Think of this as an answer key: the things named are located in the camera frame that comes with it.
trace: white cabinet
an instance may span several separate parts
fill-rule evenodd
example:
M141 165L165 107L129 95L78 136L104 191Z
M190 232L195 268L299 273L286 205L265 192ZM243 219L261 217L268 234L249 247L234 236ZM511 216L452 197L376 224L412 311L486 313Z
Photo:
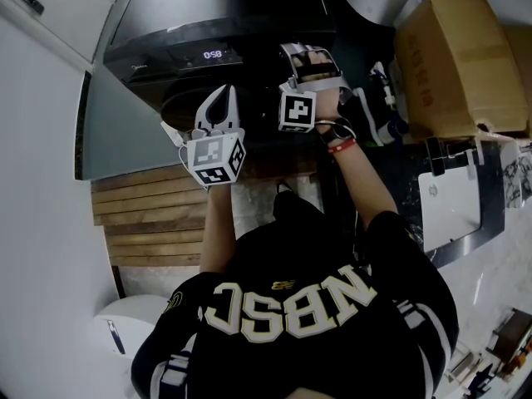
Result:
M44 7L42 14L24 0L11 1L86 61L92 62L111 0L37 0Z

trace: wristwatch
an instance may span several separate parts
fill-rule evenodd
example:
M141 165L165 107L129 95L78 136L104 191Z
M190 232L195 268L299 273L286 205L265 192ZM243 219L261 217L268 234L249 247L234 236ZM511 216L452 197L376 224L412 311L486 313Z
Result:
M336 139L348 140L348 139L353 138L351 131L342 127L342 126L347 126L352 130L351 123L349 122L347 118L340 117L334 120L334 122L336 124L331 125L330 129L328 129L325 133L320 135L325 145L328 145L329 143L331 143L333 140L336 140Z

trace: red wristband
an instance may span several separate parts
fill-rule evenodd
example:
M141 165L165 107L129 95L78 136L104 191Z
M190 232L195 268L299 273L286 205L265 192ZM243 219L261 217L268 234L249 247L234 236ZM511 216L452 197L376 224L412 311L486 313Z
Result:
M347 148L351 148L356 143L357 143L357 141L355 139L349 139L349 140L346 140L345 142L343 142L340 145L330 147L327 150L327 152L329 154L336 154L337 152L341 152L343 150L346 150Z

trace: person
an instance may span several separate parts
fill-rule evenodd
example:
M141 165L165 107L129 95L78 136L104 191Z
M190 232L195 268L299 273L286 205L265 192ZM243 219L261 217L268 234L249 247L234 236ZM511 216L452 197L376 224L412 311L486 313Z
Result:
M320 91L317 119L338 121L338 99ZM177 288L133 361L142 398L432 397L456 346L456 307L354 142L328 145L367 231L371 276L286 185L275 221L238 241L230 186L211 187L200 274Z

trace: gold logo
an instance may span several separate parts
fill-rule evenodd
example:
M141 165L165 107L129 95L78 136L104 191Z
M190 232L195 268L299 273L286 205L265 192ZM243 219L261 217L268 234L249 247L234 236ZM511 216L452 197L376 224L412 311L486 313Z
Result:
M292 281L282 281L280 283L273 283L272 289L279 290L279 289L292 289L293 285L296 283L296 280Z
M177 308L181 304L181 300L183 299L183 293L181 291L178 291L175 293L170 300L168 300L168 306L166 306L166 309L163 313L168 312L170 309Z

